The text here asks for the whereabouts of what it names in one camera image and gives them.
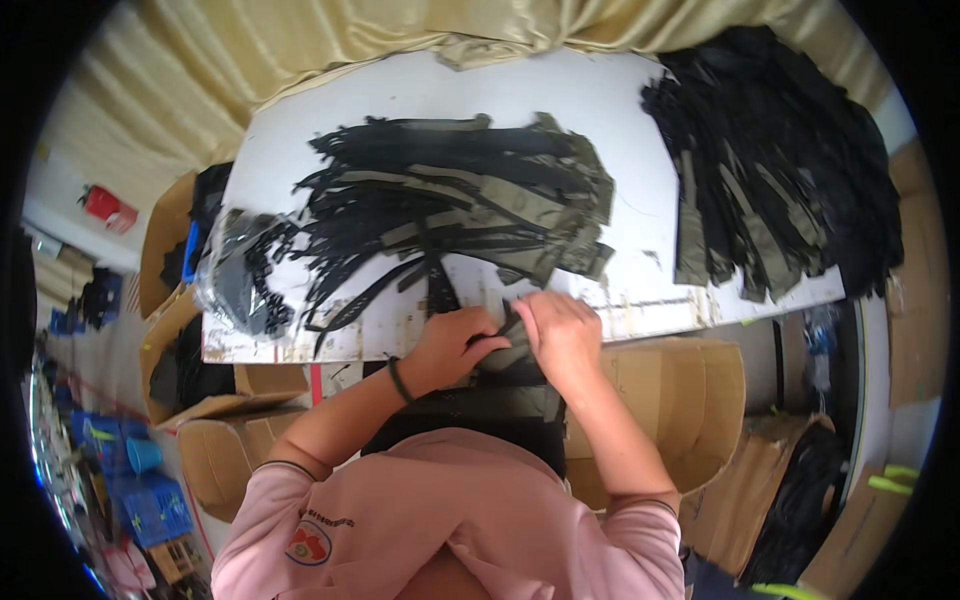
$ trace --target blue plastic crate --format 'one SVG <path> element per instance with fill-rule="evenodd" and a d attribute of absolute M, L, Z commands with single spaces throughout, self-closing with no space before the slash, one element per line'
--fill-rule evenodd
<path fill-rule="evenodd" d="M 143 548 L 193 531 L 180 484 L 157 472 L 117 477 L 110 484 L 114 514 Z"/>
<path fill-rule="evenodd" d="M 87 452 L 96 457 L 104 476 L 132 474 L 133 467 L 127 458 L 127 438 L 149 440 L 147 425 L 138 420 L 118 420 L 96 413 L 74 415 L 71 418 L 74 436 L 83 440 Z"/>

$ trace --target pink cloth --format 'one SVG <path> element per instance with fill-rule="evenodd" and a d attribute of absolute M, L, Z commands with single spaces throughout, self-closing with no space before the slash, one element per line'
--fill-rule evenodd
<path fill-rule="evenodd" d="M 492 598 L 683 598 L 680 526 L 622 502 L 600 525 L 526 450 L 440 429 L 318 483 L 256 470 L 213 565 L 221 600 L 393 599 L 446 543 Z"/>

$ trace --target table surface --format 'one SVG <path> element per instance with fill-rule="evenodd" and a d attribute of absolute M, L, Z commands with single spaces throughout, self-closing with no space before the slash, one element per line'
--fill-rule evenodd
<path fill-rule="evenodd" d="M 741 274 L 719 287 L 673 283 L 677 231 L 677 175 L 639 91 L 663 67 L 632 54 L 582 55 L 561 49 L 476 70 L 455 72 L 432 53 L 387 58 L 329 84 L 303 91 L 258 113 L 237 155 L 225 207 L 260 212 L 300 209 L 309 190 L 293 183 L 320 167 L 307 145 L 315 133 L 389 118 L 469 118 L 486 112 L 494 127 L 519 127 L 534 112 L 552 113 L 567 130 L 585 135 L 616 183 L 611 226 L 601 241 L 616 250 L 601 281 L 557 271 L 549 288 L 582 298 L 603 320 L 604 341 L 623 341 L 775 316 L 844 298 L 837 268 L 804 278 L 776 304 L 739 297 Z M 378 256 L 322 307 L 336 309 L 397 264 Z M 444 257 L 464 306 L 484 305 L 500 318 L 501 299 L 534 288 L 503 286 L 493 265 L 459 255 Z M 390 287 L 356 323 L 327 336 L 319 362 L 382 360 L 409 351 L 424 322 L 426 283 L 402 294 Z M 264 343 L 204 315 L 204 360 L 217 363 L 313 362 L 315 333 Z"/>

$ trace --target white wall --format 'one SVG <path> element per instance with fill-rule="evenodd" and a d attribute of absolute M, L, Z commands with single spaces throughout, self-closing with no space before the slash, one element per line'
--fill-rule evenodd
<path fill-rule="evenodd" d="M 27 176 L 23 220 L 98 259 L 98 266 L 119 273 L 139 271 L 150 215 L 140 213 L 123 235 L 108 231 L 103 221 L 86 214 L 77 204 L 87 183 L 90 181 L 56 152 L 49 152 L 46 160 L 35 156 Z"/>

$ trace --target red fire extinguisher box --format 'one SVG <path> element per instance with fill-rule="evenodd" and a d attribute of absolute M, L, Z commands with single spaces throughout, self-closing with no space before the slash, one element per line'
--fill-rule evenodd
<path fill-rule="evenodd" d="M 99 185 L 90 185 L 79 200 L 84 212 L 103 221 L 109 231 L 122 235 L 136 223 L 136 208 L 124 203 Z"/>

